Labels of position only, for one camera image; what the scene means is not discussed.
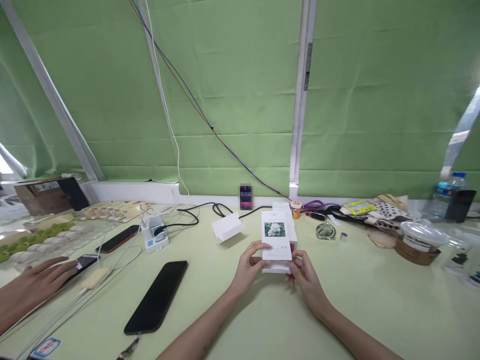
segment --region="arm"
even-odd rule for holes
[[[56,257],[34,268],[29,266],[19,277],[0,288],[0,318],[3,319],[0,335],[55,294],[78,271],[77,261],[57,264],[65,260],[68,257]]]
[[[238,300],[252,287],[257,274],[262,268],[270,265],[270,261],[253,257],[253,254],[258,250],[269,248],[270,245],[266,243],[252,242],[240,256],[235,277],[228,289],[202,316],[182,332],[156,360],[201,359]]]
[[[287,277],[290,280],[290,284],[293,286],[294,279],[297,281],[303,298],[313,314],[345,345],[355,359],[402,359],[332,306],[325,296],[317,273],[305,251],[294,251],[292,258],[293,261],[290,263],[292,275]]]

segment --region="perfume bottle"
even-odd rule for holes
[[[318,225],[315,232],[316,237],[321,240],[333,240],[337,234],[337,230],[335,230],[330,221],[326,221]]]

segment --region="green window blind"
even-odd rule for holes
[[[428,198],[480,83],[480,2],[319,0],[299,195]]]
[[[178,180],[143,26],[127,0],[13,0],[106,178]]]
[[[1,6],[0,143],[29,179],[83,172]]]
[[[265,183],[288,194],[302,2],[149,0],[158,45],[222,140]],[[181,177],[196,195],[260,185],[215,138],[158,57]]]

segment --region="white flower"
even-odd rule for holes
[[[277,236],[280,233],[280,225],[276,222],[272,223],[270,226],[270,230],[268,230],[268,236]]]

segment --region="flower picture on box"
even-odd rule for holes
[[[283,222],[265,222],[263,224],[266,237],[285,237],[285,224]]]

